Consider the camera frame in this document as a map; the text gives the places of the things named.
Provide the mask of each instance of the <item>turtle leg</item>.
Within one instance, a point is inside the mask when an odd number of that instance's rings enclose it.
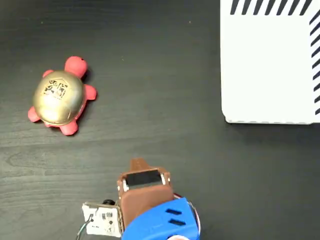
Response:
[[[64,135],[70,136],[76,133],[76,131],[78,130],[78,124],[76,120],[73,120],[67,125],[60,126],[60,130]]]
[[[49,123],[47,123],[47,122],[44,122],[44,125],[45,125],[47,128],[51,127],[51,125],[50,125]]]
[[[95,100],[97,97],[97,90],[88,84],[84,85],[85,87],[85,97],[87,100]]]
[[[37,115],[35,107],[32,106],[30,107],[29,111],[28,111],[28,118],[31,122],[35,123],[37,121],[40,120],[40,117]]]
[[[52,72],[53,72],[53,70],[52,70],[52,69],[49,69],[49,70],[47,70],[47,71],[45,71],[45,72],[43,73],[42,77],[44,78],[45,76],[47,76],[48,74],[50,74],[50,73],[52,73]]]

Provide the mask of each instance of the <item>cable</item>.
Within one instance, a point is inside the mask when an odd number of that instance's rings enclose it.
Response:
[[[82,234],[82,232],[84,231],[84,229],[87,227],[87,225],[88,225],[90,222],[93,222],[93,221],[94,221],[94,220],[92,219],[93,216],[94,216],[93,214],[90,214],[88,220],[85,221],[85,223],[80,227],[80,230],[79,230],[78,233],[76,234],[75,240],[80,240],[81,234]]]
[[[181,198],[182,198],[182,196],[180,196],[180,195],[177,194],[177,193],[174,193],[174,197],[175,197],[176,199],[181,199]],[[197,225],[198,225],[199,236],[200,236],[200,233],[201,233],[200,217],[199,217],[199,215],[198,215],[198,212],[197,212],[196,208],[193,206],[193,204],[192,204],[190,201],[188,201],[188,204],[189,204],[190,207],[193,209],[193,212],[194,212],[194,215],[195,215],[195,219],[196,219],[196,223],[197,223]]]

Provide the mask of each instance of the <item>striped pattern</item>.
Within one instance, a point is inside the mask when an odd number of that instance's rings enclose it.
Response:
[[[320,10],[310,20],[315,115],[320,114]]]
[[[313,0],[233,0],[231,15],[271,15],[299,14],[303,16]]]

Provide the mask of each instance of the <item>wood grain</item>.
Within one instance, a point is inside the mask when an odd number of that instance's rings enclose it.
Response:
[[[0,3],[0,239],[74,239],[133,157],[171,171],[203,240],[319,239],[319,128],[226,124],[219,28],[217,0]],[[98,99],[66,137],[27,111],[71,55]]]

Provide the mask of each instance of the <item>red turtle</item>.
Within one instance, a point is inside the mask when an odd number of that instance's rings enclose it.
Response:
[[[97,90],[81,80],[87,69],[85,60],[71,56],[66,60],[64,70],[45,71],[35,90],[33,106],[28,111],[30,121],[42,120],[46,127],[60,128],[66,136],[76,133],[77,119],[87,100],[97,97]]]

